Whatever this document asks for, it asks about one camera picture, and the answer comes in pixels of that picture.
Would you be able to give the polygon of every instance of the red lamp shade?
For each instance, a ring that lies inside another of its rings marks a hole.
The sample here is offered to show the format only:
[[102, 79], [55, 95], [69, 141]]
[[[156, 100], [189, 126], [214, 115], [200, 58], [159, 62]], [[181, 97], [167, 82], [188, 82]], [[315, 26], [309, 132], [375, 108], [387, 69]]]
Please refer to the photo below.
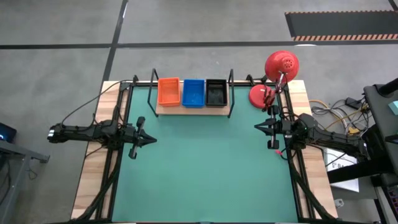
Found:
[[265, 69], [267, 78], [272, 82], [276, 82], [279, 79], [279, 72], [286, 73], [286, 78], [282, 80], [282, 83], [290, 82], [299, 71], [299, 60], [292, 52], [280, 50], [268, 57]]

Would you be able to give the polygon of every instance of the black bin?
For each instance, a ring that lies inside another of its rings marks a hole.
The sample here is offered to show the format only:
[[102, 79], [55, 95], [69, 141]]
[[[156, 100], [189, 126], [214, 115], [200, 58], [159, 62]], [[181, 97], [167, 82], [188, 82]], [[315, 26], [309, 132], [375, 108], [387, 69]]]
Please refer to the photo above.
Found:
[[226, 80], [206, 80], [206, 105], [226, 106]]

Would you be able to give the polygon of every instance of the wooden board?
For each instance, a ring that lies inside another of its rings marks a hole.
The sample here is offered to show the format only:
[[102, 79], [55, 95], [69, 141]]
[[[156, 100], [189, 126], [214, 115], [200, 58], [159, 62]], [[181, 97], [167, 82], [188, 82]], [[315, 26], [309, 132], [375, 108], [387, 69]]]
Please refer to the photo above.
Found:
[[[248, 83], [248, 81], [235, 81], [236, 83]], [[104, 82], [103, 90], [112, 85], [115, 82]], [[115, 85], [109, 91], [104, 93], [99, 99], [98, 109], [96, 112], [97, 121], [104, 119], [110, 119], [112, 117], [113, 108], [116, 104], [118, 97], [119, 85]], [[293, 80], [289, 82], [290, 99], [295, 114], [308, 113], [311, 114], [310, 103], [308, 102], [307, 92], [303, 80]], [[286, 100], [282, 97], [282, 104], [285, 106]], [[124, 112], [126, 105], [126, 97], [123, 97], [121, 112]], [[99, 145], [97, 143], [89, 143], [87, 153], [97, 149]], [[303, 158], [305, 168], [307, 171], [307, 177], [311, 191], [324, 206], [324, 208], [334, 217], [337, 217], [337, 211], [333, 196], [331, 194], [331, 188], [326, 174], [325, 163], [323, 161], [322, 152], [319, 149], [308, 146], [303, 150]], [[93, 201], [96, 194], [101, 187], [102, 173], [104, 170], [106, 159], [106, 149], [99, 150], [92, 154], [90, 157], [85, 159], [83, 164], [83, 170], [80, 176], [80, 182], [77, 189], [76, 199], [73, 206], [71, 218], [79, 217], [87, 208], [87, 206]], [[107, 216], [108, 204], [109, 204], [109, 193], [108, 191], [104, 200], [103, 218]], [[300, 201], [302, 204], [304, 217], [308, 217], [307, 204], [305, 202], [305, 196], [301, 189], [299, 190]]]
[[180, 96], [181, 96], [181, 104], [180, 106], [161, 106], [158, 101], [156, 101], [156, 113], [157, 114], [179, 114], [179, 115], [229, 115], [229, 88], [228, 84], [226, 85], [226, 95], [227, 95], [227, 104], [224, 107], [208, 107], [204, 106], [203, 108], [186, 108], [182, 106], [182, 90], [184, 84], [180, 82]]

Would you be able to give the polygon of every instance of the black floor mat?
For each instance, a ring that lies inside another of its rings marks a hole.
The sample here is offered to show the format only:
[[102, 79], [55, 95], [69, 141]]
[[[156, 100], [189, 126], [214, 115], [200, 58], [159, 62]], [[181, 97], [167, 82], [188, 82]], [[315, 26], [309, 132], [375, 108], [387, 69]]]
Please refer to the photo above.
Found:
[[286, 12], [294, 40], [398, 39], [398, 12]]

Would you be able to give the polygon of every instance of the wooden shelf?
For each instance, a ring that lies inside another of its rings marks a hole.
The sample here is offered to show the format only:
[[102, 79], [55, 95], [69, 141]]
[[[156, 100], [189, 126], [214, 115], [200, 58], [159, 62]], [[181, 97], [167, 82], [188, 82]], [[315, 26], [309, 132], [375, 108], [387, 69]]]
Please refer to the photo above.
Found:
[[[181, 102], [182, 102], [182, 90], [183, 83], [180, 83], [180, 91], [181, 91]], [[227, 95], [227, 104], [224, 107], [207, 107], [206, 105], [202, 108], [186, 108], [182, 106], [160, 106], [156, 100], [156, 113], [157, 114], [179, 114], [179, 115], [221, 115], [227, 116], [229, 115], [230, 107], [229, 107], [229, 85], [226, 84], [226, 95]]]

